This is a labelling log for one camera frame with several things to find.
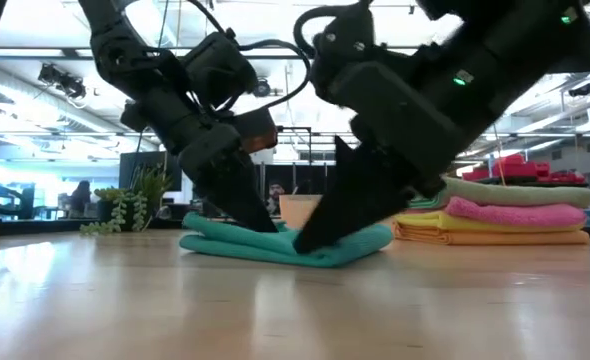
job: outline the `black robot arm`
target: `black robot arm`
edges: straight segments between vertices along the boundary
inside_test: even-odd
[[[418,1],[430,19],[450,13],[463,25],[412,56],[375,43],[370,3],[313,9],[295,24],[297,45],[314,56],[317,95],[357,113],[361,141],[342,156],[350,161],[296,240],[299,252],[399,213],[416,192],[436,195],[457,154],[543,75],[590,71],[579,0]],[[302,26],[322,16],[335,19],[306,43]]]
[[[122,123],[138,132],[150,127],[200,193],[225,213],[257,231],[276,231],[254,187],[249,156],[276,144],[275,125],[267,108],[242,118],[228,111],[257,82],[234,34],[212,33],[178,59],[146,45],[115,2],[79,3],[98,73],[133,100]]]

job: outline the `person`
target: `person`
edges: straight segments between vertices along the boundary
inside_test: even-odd
[[[268,200],[266,200],[266,209],[270,215],[280,215],[279,196],[284,195],[286,191],[284,187],[277,183],[271,182],[268,188]]]
[[[86,204],[91,202],[91,184],[82,180],[77,184],[77,189],[73,191],[70,198],[70,218],[82,218],[84,217],[84,209]]]

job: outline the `green towel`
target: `green towel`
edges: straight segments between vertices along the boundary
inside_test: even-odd
[[[541,188],[529,186],[485,185],[445,177],[446,187],[434,199],[416,197],[411,209],[438,209],[458,196],[478,205],[543,206],[568,204],[578,209],[590,206],[590,189],[577,187]]]
[[[188,214],[184,218],[184,226],[200,234],[184,236],[179,245],[208,255],[329,268],[375,253],[393,238],[388,226],[377,224],[341,239],[335,246],[299,255],[293,249],[293,241],[299,231],[288,229],[283,223],[277,225],[278,233],[258,233]]]

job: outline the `table surface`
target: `table surface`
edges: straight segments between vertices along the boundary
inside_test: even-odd
[[[336,270],[180,231],[0,241],[0,359],[590,360],[590,247],[394,242]]]

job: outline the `stack of folded towels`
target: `stack of folded towels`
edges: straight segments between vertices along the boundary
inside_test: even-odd
[[[397,239],[445,245],[587,244],[590,189],[506,187],[445,178],[434,199],[396,217]]]

